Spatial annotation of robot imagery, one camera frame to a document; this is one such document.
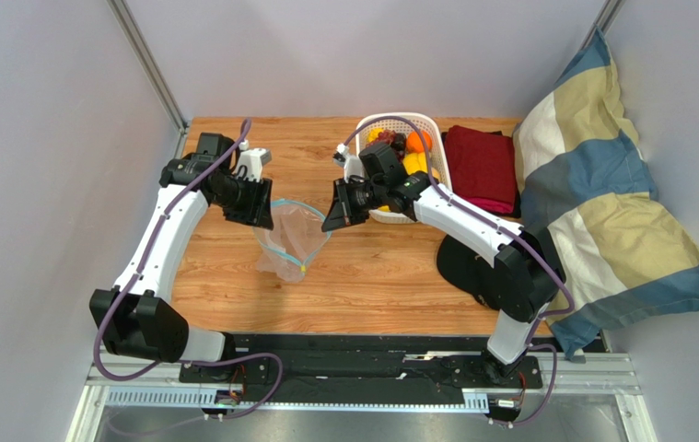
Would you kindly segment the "clear zip top bag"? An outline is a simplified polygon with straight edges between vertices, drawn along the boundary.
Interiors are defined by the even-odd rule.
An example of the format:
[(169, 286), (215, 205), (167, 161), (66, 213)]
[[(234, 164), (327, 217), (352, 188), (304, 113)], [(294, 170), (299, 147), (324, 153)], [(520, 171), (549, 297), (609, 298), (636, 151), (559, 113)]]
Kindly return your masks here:
[(271, 208), (274, 228), (253, 229), (262, 251), (256, 270), (299, 283), (331, 237), (321, 231), (326, 216), (311, 205), (288, 199), (273, 201)]

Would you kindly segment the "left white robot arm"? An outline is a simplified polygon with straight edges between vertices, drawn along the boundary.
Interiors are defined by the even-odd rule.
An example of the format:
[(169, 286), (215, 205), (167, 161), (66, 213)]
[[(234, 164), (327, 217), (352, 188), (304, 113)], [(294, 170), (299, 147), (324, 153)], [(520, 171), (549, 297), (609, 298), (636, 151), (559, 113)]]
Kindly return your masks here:
[(222, 134), (203, 133), (194, 152), (161, 171), (156, 208), (128, 266), (109, 289), (97, 289), (89, 310), (99, 348), (157, 363), (214, 363), (229, 337), (191, 325), (172, 305), (177, 271), (192, 234), (211, 206), (247, 227), (272, 229), (272, 182), (262, 170), (272, 159)]

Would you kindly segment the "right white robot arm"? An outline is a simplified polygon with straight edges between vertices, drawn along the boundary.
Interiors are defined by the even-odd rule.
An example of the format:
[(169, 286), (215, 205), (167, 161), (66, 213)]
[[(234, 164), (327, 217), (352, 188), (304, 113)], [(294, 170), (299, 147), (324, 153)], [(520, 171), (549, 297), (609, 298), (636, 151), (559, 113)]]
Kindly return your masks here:
[(371, 211), (386, 206), (457, 240), (488, 268), (484, 295), (500, 310), (486, 352), (500, 366), (516, 364), (537, 319), (565, 286), (550, 235), (490, 216), (426, 172), (408, 173), (389, 145), (374, 144), (357, 155), (338, 145), (332, 159), (344, 175), (333, 183), (322, 231), (363, 224)]

